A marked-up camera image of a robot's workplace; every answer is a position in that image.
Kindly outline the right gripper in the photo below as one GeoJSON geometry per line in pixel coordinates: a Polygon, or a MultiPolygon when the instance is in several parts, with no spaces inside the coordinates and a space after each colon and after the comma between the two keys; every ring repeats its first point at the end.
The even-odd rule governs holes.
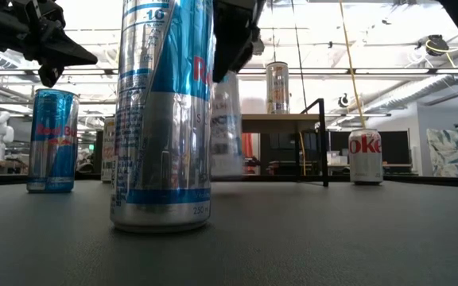
{"type": "Polygon", "coordinates": [[[254,55],[260,39],[258,25],[266,0],[214,0],[215,59],[213,82],[220,83],[228,72],[238,73],[254,55]],[[242,25],[243,29],[229,25],[242,25]]]}

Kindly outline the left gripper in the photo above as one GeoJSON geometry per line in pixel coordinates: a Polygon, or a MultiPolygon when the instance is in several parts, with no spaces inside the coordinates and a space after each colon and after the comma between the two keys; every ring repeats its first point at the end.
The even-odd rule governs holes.
{"type": "Polygon", "coordinates": [[[98,58],[68,37],[64,10],[52,0],[0,1],[0,52],[13,50],[42,65],[41,83],[54,87],[64,67],[93,65],[98,58]]]}

